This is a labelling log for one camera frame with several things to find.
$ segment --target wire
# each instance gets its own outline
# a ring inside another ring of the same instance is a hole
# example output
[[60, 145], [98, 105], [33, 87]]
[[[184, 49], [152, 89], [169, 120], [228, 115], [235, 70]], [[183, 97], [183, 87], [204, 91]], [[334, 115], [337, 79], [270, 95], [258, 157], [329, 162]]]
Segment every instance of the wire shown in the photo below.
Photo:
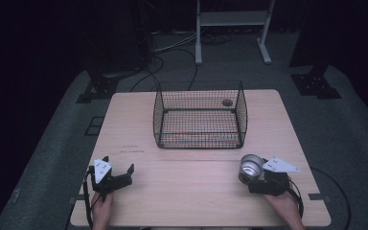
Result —
[[88, 178], [88, 175], [92, 173], [92, 170], [89, 169], [84, 177], [84, 180], [82, 182], [82, 187], [83, 187], [83, 199], [85, 202], [85, 212], [86, 212], [86, 220], [88, 221], [89, 226], [92, 228], [93, 226], [93, 222], [92, 222], [92, 218], [91, 218], [91, 208], [89, 205], [89, 193], [88, 193], [88, 184], [86, 179]]
[[294, 187], [297, 189], [298, 196], [301, 197], [301, 193], [300, 193], [300, 190], [298, 189], [297, 185], [290, 179], [288, 181], [291, 182], [292, 185], [294, 185]]
[[326, 172], [323, 172], [315, 167], [310, 167], [310, 169], [317, 171], [319, 173], [324, 174], [325, 176], [327, 176], [335, 185], [336, 187], [339, 189], [339, 191], [342, 193], [343, 198], [345, 199], [346, 202], [346, 206], [348, 209], [348, 219], [346, 220], [345, 223], [345, 227], [343, 228], [344, 230], [347, 230], [349, 228], [349, 225], [351, 224], [351, 218], [352, 218], [352, 211], [351, 211], [351, 204], [349, 202], [348, 196], [346, 195], [345, 191], [342, 189], [342, 187], [336, 182], [335, 179], [333, 179], [329, 174], [327, 174]]
[[[222, 1], [220, 2], [220, 6], [219, 6], [219, 9], [218, 9], [218, 12], [220, 12], [220, 11], [222, 10], [222, 6], [223, 6], [223, 3], [224, 3], [224, 2], [225, 2], [225, 0], [222, 0]], [[214, 2], [214, 6], [212, 7], [211, 12], [214, 12], [214, 11], [216, 10], [217, 3], [218, 3], [218, 0], [216, 0], [216, 1]], [[201, 34], [201, 35], [202, 35], [202, 34], [204, 34], [204, 32], [206, 32], [206, 31], [208, 30], [208, 28], [209, 28], [209, 27], [204, 27], [204, 28], [201, 30], [200, 34]], [[178, 42], [174, 43], [173, 45], [170, 45], [170, 46], [167, 46], [167, 47], [164, 47], [164, 48], [160, 48], [160, 49], [154, 49], [154, 50], [153, 50], [153, 52], [154, 52], [154, 53], [159, 53], [159, 52], [163, 52], [163, 51], [166, 51], [166, 50], [170, 50], [170, 49], [173, 49], [173, 48], [175, 48], [175, 47], [182, 46], [182, 45], [184, 45], [184, 44], [186, 44], [186, 43], [189, 43], [190, 41], [194, 40], [195, 38], [196, 38], [196, 33], [193, 33], [193, 34], [192, 34], [192, 35], [190, 35], [189, 37], [184, 38], [183, 40], [180, 40], [180, 41], [178, 41]]]
[[152, 92], [153, 91], [153, 88], [156, 87], [156, 85], [158, 85], [160, 83], [160, 80], [156, 76], [154, 76], [154, 73], [151, 72], [151, 70], [148, 67], [146, 67], [146, 70], [153, 76], [154, 85], [150, 89], [150, 92]]
[[148, 75], [146, 75], [146, 76], [144, 76], [143, 78], [141, 78], [139, 81], [137, 81], [132, 87], [131, 87], [131, 89], [130, 89], [130, 92], [133, 92], [133, 89], [140, 83], [140, 82], [142, 82], [143, 80], [145, 80], [146, 78], [148, 78], [148, 77], [150, 77], [150, 76], [153, 76], [154, 78], [155, 78], [155, 76], [154, 76], [154, 74], [155, 73], [157, 73], [158, 71], [160, 71], [162, 68], [163, 68], [163, 66], [164, 66], [164, 60], [161, 58], [161, 57], [157, 57], [157, 56], [155, 56], [155, 58], [158, 58], [159, 60], [161, 60], [161, 66], [156, 70], [156, 71], [154, 71], [154, 72], [151, 72], [151, 71], [149, 71], [149, 69], [148, 69], [148, 71], [150, 72], [150, 74], [148, 74]]
[[101, 198], [100, 195], [98, 195], [97, 199], [95, 200], [95, 202], [91, 205], [91, 207], [89, 208], [90, 210], [92, 210], [92, 208], [95, 206], [95, 204], [98, 202], [98, 200]]
[[232, 40], [232, 36], [230, 34], [227, 36], [228, 38], [225, 38], [223, 35], [207, 34], [202, 38], [202, 45], [219, 46]]
[[[184, 49], [170, 49], [170, 50], [167, 50], [167, 51], [164, 51], [164, 52], [161, 52], [161, 53], [166, 53], [168, 51], [182, 51], [182, 52], [186, 52], [187, 54], [189, 54], [193, 60], [194, 60], [194, 63], [196, 63], [196, 57], [193, 55], [193, 53], [191, 53], [190, 51], [188, 50], [184, 50]], [[193, 78], [191, 79], [191, 82], [190, 82], [190, 86], [188, 87], [188, 91], [190, 91], [191, 87], [193, 86], [193, 83], [194, 81], [196, 80], [196, 73], [198, 72], [198, 66], [195, 64], [195, 72], [194, 72], [194, 76]]]

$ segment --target wire mesh basket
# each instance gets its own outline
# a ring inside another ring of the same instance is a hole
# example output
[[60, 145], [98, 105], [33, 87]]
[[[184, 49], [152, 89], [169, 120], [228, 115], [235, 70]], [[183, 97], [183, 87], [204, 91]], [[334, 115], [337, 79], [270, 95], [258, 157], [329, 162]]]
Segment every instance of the wire mesh basket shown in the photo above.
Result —
[[247, 130], [241, 81], [159, 82], [153, 132], [161, 149], [239, 149]]

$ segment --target table top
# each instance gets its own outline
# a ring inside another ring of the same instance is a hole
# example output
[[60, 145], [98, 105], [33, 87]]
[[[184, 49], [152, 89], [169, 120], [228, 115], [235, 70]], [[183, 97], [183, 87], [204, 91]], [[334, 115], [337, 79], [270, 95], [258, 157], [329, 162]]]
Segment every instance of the table top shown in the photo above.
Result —
[[[261, 195], [238, 180], [241, 158], [280, 157], [301, 169], [288, 175], [298, 186], [306, 226], [327, 226], [331, 218], [319, 194], [287, 111], [275, 90], [244, 90], [247, 132], [241, 149], [160, 149], [152, 129], [155, 92], [113, 96], [92, 154], [109, 156], [112, 174], [135, 165], [133, 184], [114, 193], [112, 226], [259, 227], [284, 226]], [[87, 226], [83, 200], [70, 219]]]

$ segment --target dark floor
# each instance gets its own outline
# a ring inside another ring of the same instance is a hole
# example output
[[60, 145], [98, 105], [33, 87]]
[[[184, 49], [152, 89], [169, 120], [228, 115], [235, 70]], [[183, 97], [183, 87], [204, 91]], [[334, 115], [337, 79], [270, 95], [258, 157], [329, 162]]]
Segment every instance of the dark floor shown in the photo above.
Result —
[[[266, 45], [272, 64], [263, 63], [256, 43], [258, 34], [223, 37], [219, 46], [203, 46], [203, 63], [195, 66], [189, 53], [169, 51], [154, 58], [149, 69], [160, 81], [240, 80], [245, 89], [276, 89], [285, 104], [332, 223], [321, 229], [343, 229], [351, 210], [349, 229], [368, 229], [368, 108], [354, 91], [349, 79], [330, 66], [325, 74], [341, 99], [319, 100], [301, 96], [291, 74], [308, 73], [307, 67], [288, 68], [298, 34], [269, 34]], [[177, 35], [156, 35], [162, 48], [183, 39]], [[194, 45], [182, 46], [191, 53]], [[148, 71], [120, 80], [116, 92], [128, 92]], [[18, 196], [9, 200], [0, 217], [0, 229], [77, 229], [69, 223], [73, 198], [79, 194], [86, 166], [97, 136], [85, 135], [91, 119], [104, 116], [109, 99], [76, 103], [89, 78], [76, 76], [47, 126], [34, 155], [18, 182]], [[133, 91], [153, 90], [147, 78]], [[329, 175], [338, 183], [349, 200]]]

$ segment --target silver cylindrical object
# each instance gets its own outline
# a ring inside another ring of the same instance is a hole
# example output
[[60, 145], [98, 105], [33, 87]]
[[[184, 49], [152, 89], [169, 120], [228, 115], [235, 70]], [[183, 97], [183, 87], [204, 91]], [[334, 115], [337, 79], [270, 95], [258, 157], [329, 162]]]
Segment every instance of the silver cylindrical object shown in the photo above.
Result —
[[265, 161], [255, 154], [247, 154], [241, 158], [239, 168], [239, 180], [243, 184], [247, 184], [251, 180], [259, 179], [263, 173], [263, 164]]

